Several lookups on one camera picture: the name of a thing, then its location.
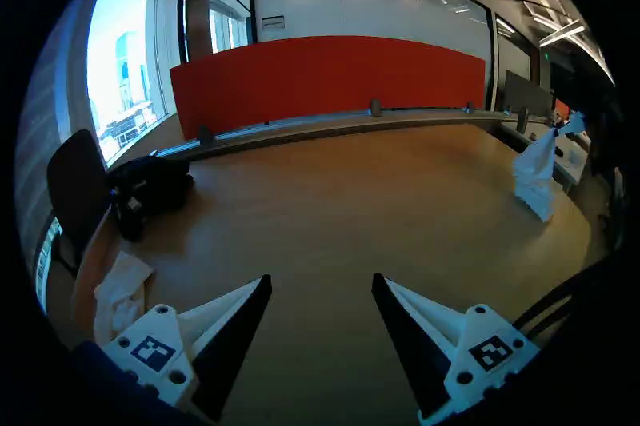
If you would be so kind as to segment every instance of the window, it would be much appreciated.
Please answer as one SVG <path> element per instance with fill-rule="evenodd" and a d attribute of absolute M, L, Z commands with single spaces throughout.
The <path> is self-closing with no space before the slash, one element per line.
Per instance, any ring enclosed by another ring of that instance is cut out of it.
<path fill-rule="evenodd" d="M 87 89 L 107 165 L 166 115 L 155 63 L 156 0 L 97 0 L 87 45 Z"/>
<path fill-rule="evenodd" d="M 247 44 L 246 22 L 237 20 L 216 10 L 209 10 L 211 46 L 214 53 Z"/>

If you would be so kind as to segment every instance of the black bag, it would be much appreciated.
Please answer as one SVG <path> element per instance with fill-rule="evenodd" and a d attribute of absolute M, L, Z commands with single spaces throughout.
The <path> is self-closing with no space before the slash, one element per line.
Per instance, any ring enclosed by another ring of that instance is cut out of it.
<path fill-rule="evenodd" d="M 138 241 L 145 219 L 184 206 L 194 179 L 188 161 L 148 156 L 120 165 L 109 173 L 107 183 L 120 233 Z"/>

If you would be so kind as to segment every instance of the white plastic bag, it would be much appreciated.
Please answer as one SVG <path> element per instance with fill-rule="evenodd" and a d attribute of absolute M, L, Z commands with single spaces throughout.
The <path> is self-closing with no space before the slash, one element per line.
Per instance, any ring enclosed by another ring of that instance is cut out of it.
<path fill-rule="evenodd" d="M 574 113 L 569 123 L 558 130 L 558 136 L 584 131 L 584 116 Z M 553 215 L 557 188 L 553 183 L 555 163 L 555 129 L 550 129 L 531 143 L 513 163 L 514 193 L 547 222 Z"/>
<path fill-rule="evenodd" d="M 118 254 L 114 267 L 94 290 L 96 343 L 109 343 L 144 313 L 144 282 L 153 271 L 137 257 Z"/>

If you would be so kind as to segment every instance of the computer monitor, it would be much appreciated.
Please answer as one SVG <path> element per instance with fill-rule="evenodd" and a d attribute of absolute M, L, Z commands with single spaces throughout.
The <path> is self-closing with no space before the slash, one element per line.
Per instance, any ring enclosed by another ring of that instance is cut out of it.
<path fill-rule="evenodd" d="M 529 115 L 551 116 L 553 104 L 551 93 L 513 71 L 506 71 L 504 98 L 504 109 L 508 109 L 511 113 L 519 113 L 528 108 Z"/>

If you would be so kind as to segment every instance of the orange partition panel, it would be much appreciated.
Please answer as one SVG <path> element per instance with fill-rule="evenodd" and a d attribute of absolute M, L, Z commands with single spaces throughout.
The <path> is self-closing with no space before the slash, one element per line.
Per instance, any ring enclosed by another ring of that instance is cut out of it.
<path fill-rule="evenodd" d="M 407 40 L 290 38 L 176 66 L 171 82 L 185 138 L 265 121 L 382 108 L 482 108 L 485 62 Z"/>
<path fill-rule="evenodd" d="M 555 99 L 555 110 L 562 117 L 563 120 L 569 119 L 569 106 L 565 105 L 563 102 Z"/>

